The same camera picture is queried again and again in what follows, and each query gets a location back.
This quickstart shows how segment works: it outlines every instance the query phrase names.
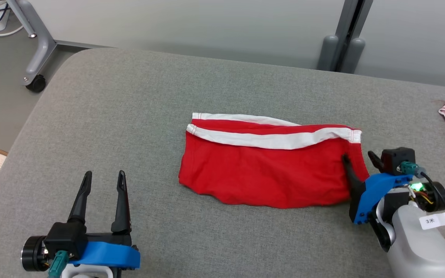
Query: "green connector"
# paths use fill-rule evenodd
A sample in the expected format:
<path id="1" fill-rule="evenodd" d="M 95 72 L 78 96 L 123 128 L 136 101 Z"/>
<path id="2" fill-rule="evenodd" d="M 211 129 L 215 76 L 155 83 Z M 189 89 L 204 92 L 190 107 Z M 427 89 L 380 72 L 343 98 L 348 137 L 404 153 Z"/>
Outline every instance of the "green connector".
<path id="1" fill-rule="evenodd" d="M 422 172 L 426 173 L 425 168 L 418 166 L 418 164 L 408 161 L 401 162 L 399 171 L 405 175 L 413 175 L 417 178 L 422 178 Z"/>
<path id="2" fill-rule="evenodd" d="M 399 166 L 400 172 L 405 175 L 414 175 L 418 165 L 413 162 L 403 161 Z"/>
<path id="3" fill-rule="evenodd" d="M 60 278 L 61 273 L 63 272 L 69 261 L 70 258 L 68 256 L 68 252 L 62 250 L 58 251 L 56 253 L 56 256 L 54 257 L 51 267 L 49 267 L 48 278 Z"/>

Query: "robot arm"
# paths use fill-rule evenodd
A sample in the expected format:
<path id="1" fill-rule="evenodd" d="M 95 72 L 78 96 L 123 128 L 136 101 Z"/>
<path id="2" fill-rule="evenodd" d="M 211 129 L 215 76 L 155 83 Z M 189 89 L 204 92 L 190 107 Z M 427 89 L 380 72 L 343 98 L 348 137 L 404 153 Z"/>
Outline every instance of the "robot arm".
<path id="1" fill-rule="evenodd" d="M 392 216 L 396 240 L 387 258 L 397 278 L 445 277 L 445 239 L 438 229 L 422 229 L 419 219 L 426 215 L 404 205 Z"/>
<path id="2" fill-rule="evenodd" d="M 445 209 L 445 189 L 437 182 L 415 183 L 425 169 L 415 164 L 415 151 L 389 149 L 369 158 L 380 174 L 365 181 L 356 177 L 345 155 L 343 163 L 351 186 L 350 218 L 370 223 L 396 278 L 445 277 L 445 239 L 438 229 L 422 229 L 420 217 Z"/>
<path id="3" fill-rule="evenodd" d="M 118 174 L 118 202 L 111 232 L 87 233 L 85 208 L 92 172 L 85 173 L 66 223 L 53 224 L 47 236 L 31 236 L 23 246 L 26 271 L 46 271 L 49 277 L 68 278 L 80 273 L 106 273 L 119 278 L 122 270 L 140 268 L 140 253 L 131 245 L 131 218 L 125 172 Z"/>

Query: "metal leg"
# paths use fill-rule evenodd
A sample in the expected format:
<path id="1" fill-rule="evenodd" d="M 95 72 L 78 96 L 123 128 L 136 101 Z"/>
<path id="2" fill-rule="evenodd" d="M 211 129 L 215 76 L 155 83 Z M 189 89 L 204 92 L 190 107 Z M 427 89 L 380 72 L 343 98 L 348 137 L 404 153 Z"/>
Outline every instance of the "metal leg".
<path id="1" fill-rule="evenodd" d="M 7 3 L 11 10 L 15 13 L 20 23 L 22 23 L 23 28 L 27 31 L 29 37 L 36 37 L 36 32 L 27 21 L 27 18 L 25 17 L 25 14 L 23 14 L 23 11 L 20 9 L 17 0 L 7 0 Z"/>
<path id="2" fill-rule="evenodd" d="M 339 38 L 337 36 L 326 36 L 324 38 L 317 64 L 318 70 L 332 70 L 332 59 L 334 58 L 334 53 L 336 53 L 338 42 Z"/>
<path id="3" fill-rule="evenodd" d="M 341 72 L 355 73 L 355 69 L 357 69 L 358 61 L 360 61 L 360 56 L 362 56 L 364 48 L 364 39 L 357 37 L 356 39 L 351 40 L 350 44 L 348 44 L 343 63 L 341 64 Z"/>
<path id="4" fill-rule="evenodd" d="M 329 65 L 329 69 L 321 68 L 321 70 L 336 71 L 336 66 L 340 61 L 341 50 L 343 49 L 344 44 L 346 42 L 346 37 L 348 36 L 348 29 L 351 25 L 351 22 L 353 21 L 353 16 L 355 14 L 355 9 L 357 5 L 358 5 L 358 0 L 345 0 L 343 5 L 343 10 L 341 11 L 341 15 L 339 17 L 338 26 L 336 28 L 335 35 L 338 38 L 338 41 L 336 43 L 337 47 L 336 49 L 334 49 L 332 58 L 330 58 L 331 61 L 328 62 L 327 64 Z M 324 50 L 329 50 L 331 46 L 332 44 L 329 44 L 329 48 L 326 48 Z"/>
<path id="5" fill-rule="evenodd" d="M 23 77 L 22 84 L 29 85 L 32 83 L 34 78 L 37 76 L 39 70 L 41 70 L 42 66 L 49 58 L 53 50 L 56 48 L 56 42 L 51 37 L 51 34 L 47 30 L 46 26 L 42 22 L 41 18 L 37 15 L 37 12 L 32 7 L 30 2 L 27 0 L 8 0 L 9 2 L 17 1 L 17 5 L 19 8 L 17 10 L 23 11 L 23 15 L 26 17 L 20 21 L 30 23 L 30 26 L 37 34 L 37 39 L 39 40 L 39 46 L 37 47 L 37 51 L 32 57 L 27 69 L 25 70 L 26 74 Z"/>

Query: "label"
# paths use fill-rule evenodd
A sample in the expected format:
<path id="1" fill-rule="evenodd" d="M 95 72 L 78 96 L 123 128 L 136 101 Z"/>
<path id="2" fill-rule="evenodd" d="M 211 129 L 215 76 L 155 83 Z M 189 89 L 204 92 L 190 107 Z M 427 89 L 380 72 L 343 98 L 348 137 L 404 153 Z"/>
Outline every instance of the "label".
<path id="1" fill-rule="evenodd" d="M 420 224 L 422 225 L 422 229 L 445 226 L 445 212 L 420 217 Z"/>

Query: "white wall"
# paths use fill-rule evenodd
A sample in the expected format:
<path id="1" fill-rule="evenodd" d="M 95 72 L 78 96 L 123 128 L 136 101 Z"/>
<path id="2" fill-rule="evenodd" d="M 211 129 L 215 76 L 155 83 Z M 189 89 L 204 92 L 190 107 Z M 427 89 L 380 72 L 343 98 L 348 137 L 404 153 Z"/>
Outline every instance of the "white wall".
<path id="1" fill-rule="evenodd" d="M 55 40 L 315 68 L 344 0 L 29 0 Z"/>
<path id="2" fill-rule="evenodd" d="M 355 74 L 445 86 L 445 0 L 374 0 Z"/>

